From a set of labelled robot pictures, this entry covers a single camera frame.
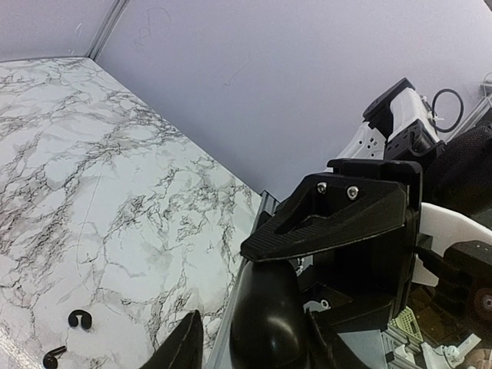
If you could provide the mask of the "black ear hook earbud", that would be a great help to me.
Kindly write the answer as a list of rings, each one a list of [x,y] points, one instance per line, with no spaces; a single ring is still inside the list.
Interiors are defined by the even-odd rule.
[[[68,316],[68,324],[70,327],[80,326],[88,331],[92,327],[92,315],[82,309],[73,310]]]

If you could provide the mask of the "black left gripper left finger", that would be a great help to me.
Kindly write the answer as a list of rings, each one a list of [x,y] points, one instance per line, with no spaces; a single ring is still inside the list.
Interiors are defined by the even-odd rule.
[[[198,310],[184,316],[141,369],[200,369],[204,330]]]

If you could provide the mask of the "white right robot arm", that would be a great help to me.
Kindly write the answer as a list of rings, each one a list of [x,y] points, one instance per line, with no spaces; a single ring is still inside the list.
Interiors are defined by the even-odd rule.
[[[472,215],[491,206],[491,126],[437,126],[435,105],[402,78],[364,111],[340,158],[416,161],[424,170],[420,230],[439,255],[454,243],[491,243]]]

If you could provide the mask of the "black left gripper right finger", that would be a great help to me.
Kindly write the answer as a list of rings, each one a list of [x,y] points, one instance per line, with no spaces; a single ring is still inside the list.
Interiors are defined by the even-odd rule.
[[[344,333],[383,331],[406,306],[421,218],[414,161],[334,159],[241,244],[246,264],[287,261],[307,326],[305,368],[367,368]]]

